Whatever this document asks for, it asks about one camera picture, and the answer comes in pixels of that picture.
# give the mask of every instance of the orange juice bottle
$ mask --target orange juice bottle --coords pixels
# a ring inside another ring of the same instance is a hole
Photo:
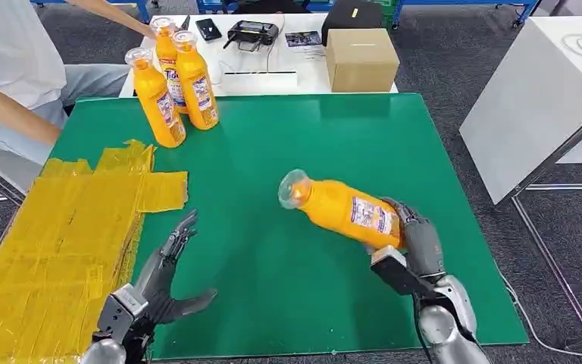
[[[337,180],[311,180],[302,170],[289,172],[277,191],[285,209],[301,209],[311,222],[369,246],[401,247],[400,221],[386,202]]]
[[[200,130],[217,125],[217,104],[204,58],[197,52],[195,34],[181,30],[173,35],[177,49],[177,74],[191,124]]]
[[[166,88],[166,79],[152,66],[152,50],[133,48],[126,53],[126,63],[133,66],[135,91],[157,143],[167,148],[179,146],[186,131]]]
[[[167,17],[156,17],[151,22],[151,29],[155,32],[157,45],[155,52],[161,67],[161,72],[166,77],[166,87],[175,102],[175,110],[181,114],[186,113],[186,102],[182,93],[180,78],[177,76],[175,61],[177,60],[177,50],[173,46],[171,37],[175,34],[177,27],[175,23]]]

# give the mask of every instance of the clear bottle cap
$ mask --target clear bottle cap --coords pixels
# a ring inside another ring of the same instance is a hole
[[[152,64],[152,50],[142,47],[133,48],[126,52],[124,59],[134,68],[142,70]]]
[[[180,30],[171,37],[178,51],[187,52],[195,48],[197,37],[188,30]]]
[[[277,189],[277,199],[285,209],[297,209],[311,195],[311,179],[302,169],[294,169],[284,176]]]
[[[151,21],[151,29],[158,36],[172,36],[177,26],[169,17],[156,17]]]

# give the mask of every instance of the gray floor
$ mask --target gray floor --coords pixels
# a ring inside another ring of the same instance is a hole
[[[188,0],[161,3],[158,13],[194,14]],[[121,63],[125,51],[138,45],[141,38],[69,5],[48,5],[39,9],[39,16],[66,63]],[[406,7],[401,28],[392,33],[402,62],[397,84],[401,91],[423,95],[494,259],[517,290],[539,336],[560,346],[565,338],[582,336],[582,327],[513,206],[496,211],[491,205],[458,135],[463,118],[516,37],[510,28],[514,18],[511,7]],[[560,168],[548,178],[582,180],[582,166]],[[527,193],[522,201],[582,302],[582,193]],[[0,233],[12,212],[12,206],[0,202]],[[534,341],[518,347],[488,347],[487,352],[494,363],[582,362],[581,358],[549,352]],[[418,351],[219,361],[426,362]]]

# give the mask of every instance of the yellow plastic wrapping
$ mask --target yellow plastic wrapping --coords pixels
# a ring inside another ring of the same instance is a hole
[[[154,147],[127,144],[36,179],[0,247],[0,362],[77,362],[130,280],[143,212],[183,207],[186,172],[152,173]]]

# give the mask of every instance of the robotic arm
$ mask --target robotic arm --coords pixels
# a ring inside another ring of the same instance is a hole
[[[146,356],[155,327],[205,309],[215,289],[186,300],[171,297],[177,261],[189,238],[196,234],[197,210],[177,225],[162,246],[150,255],[137,282],[108,296],[97,321],[98,331],[81,359],[82,364],[136,364]]]
[[[403,203],[384,199],[399,214],[408,253],[376,251],[371,270],[399,295],[411,295],[418,338],[430,362],[490,364],[478,344],[476,316],[463,284],[448,275],[436,228]],[[431,344],[430,355],[423,336]]]

